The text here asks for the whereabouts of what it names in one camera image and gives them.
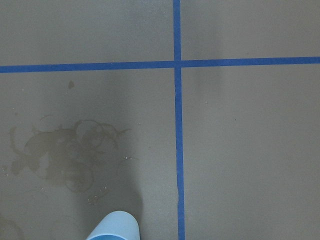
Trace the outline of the light blue plastic cup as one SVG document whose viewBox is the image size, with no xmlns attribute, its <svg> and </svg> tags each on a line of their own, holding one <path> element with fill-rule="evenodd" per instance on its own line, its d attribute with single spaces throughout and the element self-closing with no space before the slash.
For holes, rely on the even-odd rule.
<svg viewBox="0 0 320 240">
<path fill-rule="evenodd" d="M 87 240 L 140 240 L 137 220 L 128 212 L 113 211 L 106 215 Z"/>
</svg>

